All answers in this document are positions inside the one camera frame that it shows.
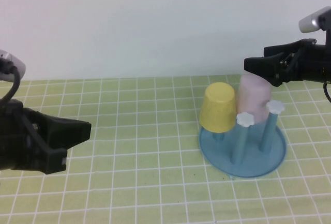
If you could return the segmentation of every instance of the green grid mat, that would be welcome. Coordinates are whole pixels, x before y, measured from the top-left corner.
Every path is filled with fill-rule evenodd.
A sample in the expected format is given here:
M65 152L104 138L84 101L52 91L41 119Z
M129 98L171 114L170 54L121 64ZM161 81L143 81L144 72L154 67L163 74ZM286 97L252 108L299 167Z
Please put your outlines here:
M22 82L25 107L92 123L67 171L0 172L0 223L331 223L331 103L322 85L273 88L284 164L257 180L214 169L198 146L205 88L240 76ZM10 84L0 84L4 95Z

